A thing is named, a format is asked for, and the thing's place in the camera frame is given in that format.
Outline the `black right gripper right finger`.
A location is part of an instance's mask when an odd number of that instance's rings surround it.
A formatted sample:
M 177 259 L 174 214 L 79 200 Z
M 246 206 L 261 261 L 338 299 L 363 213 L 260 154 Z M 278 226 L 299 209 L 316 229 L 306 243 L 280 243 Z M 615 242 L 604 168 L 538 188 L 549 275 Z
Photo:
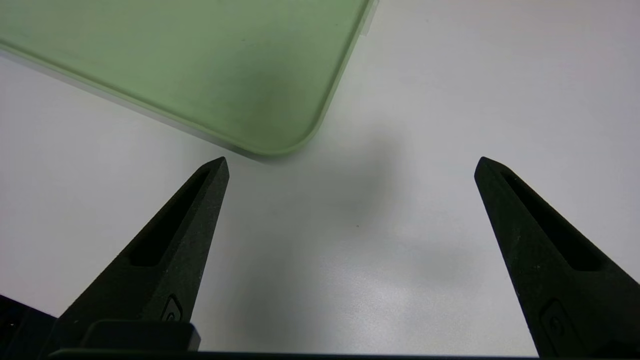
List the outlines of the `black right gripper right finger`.
M 507 166 L 474 180 L 538 355 L 637 359 L 639 283 Z

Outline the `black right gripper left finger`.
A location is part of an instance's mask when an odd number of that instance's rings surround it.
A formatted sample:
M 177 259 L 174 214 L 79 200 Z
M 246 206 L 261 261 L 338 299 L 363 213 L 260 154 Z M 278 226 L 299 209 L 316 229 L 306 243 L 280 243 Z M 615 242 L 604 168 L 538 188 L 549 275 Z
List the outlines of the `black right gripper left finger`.
M 58 317 L 42 354 L 102 321 L 190 322 L 229 178 L 224 157 L 199 167 Z

